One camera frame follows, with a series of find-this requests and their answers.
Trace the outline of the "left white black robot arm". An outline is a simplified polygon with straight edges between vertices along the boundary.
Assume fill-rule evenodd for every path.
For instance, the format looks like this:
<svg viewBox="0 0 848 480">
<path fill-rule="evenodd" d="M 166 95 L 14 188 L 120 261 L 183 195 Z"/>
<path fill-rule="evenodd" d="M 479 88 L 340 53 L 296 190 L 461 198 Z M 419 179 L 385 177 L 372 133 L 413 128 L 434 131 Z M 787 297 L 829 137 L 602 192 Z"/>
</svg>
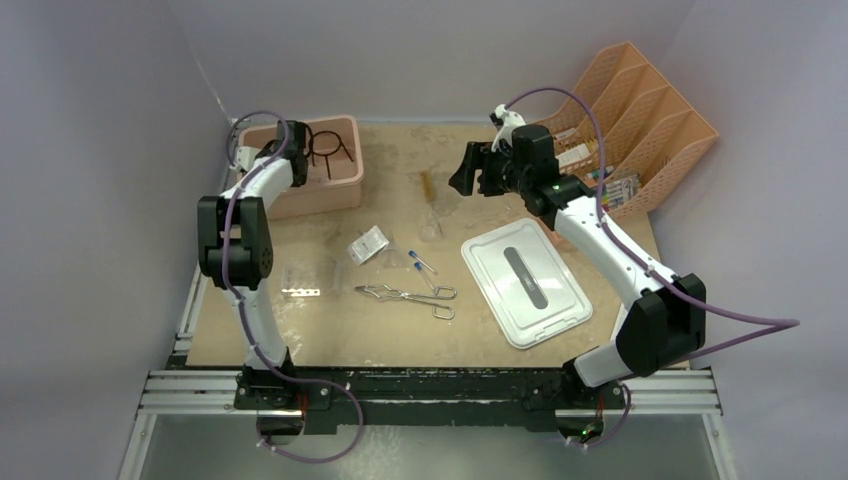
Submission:
<svg viewBox="0 0 848 480">
<path fill-rule="evenodd" d="M 307 130 L 302 122 L 278 121 L 274 138 L 263 147 L 236 147 L 233 168 L 240 179 L 197 204 L 201 273 L 225 293 L 247 347 L 237 378 L 240 408 L 266 401 L 284 409 L 300 393 L 271 306 L 268 278 L 274 251 L 267 211 L 282 193 L 306 182 Z"/>
</svg>

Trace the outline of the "pink plastic bin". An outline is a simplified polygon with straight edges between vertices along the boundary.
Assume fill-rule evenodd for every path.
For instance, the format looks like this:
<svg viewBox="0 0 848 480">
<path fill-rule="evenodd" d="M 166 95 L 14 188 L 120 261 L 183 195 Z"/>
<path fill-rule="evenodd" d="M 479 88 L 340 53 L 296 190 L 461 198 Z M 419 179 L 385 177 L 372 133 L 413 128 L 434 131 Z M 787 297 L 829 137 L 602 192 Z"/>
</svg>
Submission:
<svg viewBox="0 0 848 480">
<path fill-rule="evenodd" d="M 239 173 L 241 196 L 260 198 L 270 220 L 359 206 L 364 160 L 357 121 L 347 115 L 300 121 L 310 127 L 308 176 L 301 187 L 292 185 L 292 167 L 280 156 L 282 149 L 271 153 L 268 146 L 277 122 L 248 127 L 237 136 L 234 150 L 237 146 L 260 150 L 252 170 Z"/>
</svg>

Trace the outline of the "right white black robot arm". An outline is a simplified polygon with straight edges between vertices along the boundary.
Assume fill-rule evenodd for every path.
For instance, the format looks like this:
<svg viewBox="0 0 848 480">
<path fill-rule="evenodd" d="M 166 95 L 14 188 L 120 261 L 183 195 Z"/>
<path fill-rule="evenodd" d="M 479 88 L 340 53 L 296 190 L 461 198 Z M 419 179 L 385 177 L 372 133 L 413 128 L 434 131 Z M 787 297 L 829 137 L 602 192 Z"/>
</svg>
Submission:
<svg viewBox="0 0 848 480">
<path fill-rule="evenodd" d="M 462 196 L 518 194 L 530 214 L 589 257 L 626 308 L 613 340 L 564 364 L 561 392 L 569 404 L 584 407 L 602 386 L 647 377 L 704 345 L 706 314 L 697 305 L 706 298 L 704 283 L 650 256 L 582 180 L 562 174 L 546 127 L 519 126 L 510 140 L 468 143 L 448 184 Z"/>
</svg>

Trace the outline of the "white packet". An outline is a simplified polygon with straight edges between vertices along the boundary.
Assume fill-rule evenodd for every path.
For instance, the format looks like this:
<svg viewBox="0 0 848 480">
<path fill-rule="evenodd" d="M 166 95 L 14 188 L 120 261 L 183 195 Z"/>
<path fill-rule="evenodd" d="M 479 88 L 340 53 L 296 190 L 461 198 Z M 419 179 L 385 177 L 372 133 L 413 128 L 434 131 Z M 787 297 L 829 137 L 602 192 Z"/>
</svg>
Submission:
<svg viewBox="0 0 848 480">
<path fill-rule="evenodd" d="M 390 240 L 384 232 L 378 226 L 373 226 L 352 241 L 347 247 L 347 252 L 354 264 L 360 266 L 389 244 Z"/>
</svg>

